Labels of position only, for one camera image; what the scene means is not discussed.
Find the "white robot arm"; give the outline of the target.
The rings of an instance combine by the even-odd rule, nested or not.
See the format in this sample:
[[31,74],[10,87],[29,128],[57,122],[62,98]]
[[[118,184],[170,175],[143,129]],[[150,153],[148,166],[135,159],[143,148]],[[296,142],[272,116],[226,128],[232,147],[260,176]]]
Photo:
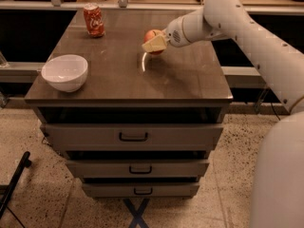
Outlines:
[[197,41],[233,40],[289,116],[259,148],[250,228],[304,228],[304,54],[253,20],[239,0],[205,0],[142,44],[156,53]]

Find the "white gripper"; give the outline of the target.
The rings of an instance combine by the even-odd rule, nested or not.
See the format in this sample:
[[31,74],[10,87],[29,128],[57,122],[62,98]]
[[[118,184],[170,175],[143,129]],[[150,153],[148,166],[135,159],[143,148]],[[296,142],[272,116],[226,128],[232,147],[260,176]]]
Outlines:
[[154,35],[146,36],[142,44],[143,50],[148,53],[165,50],[167,48],[165,35],[173,47],[181,48],[190,44],[183,31],[183,16],[171,21],[164,31],[154,29]]

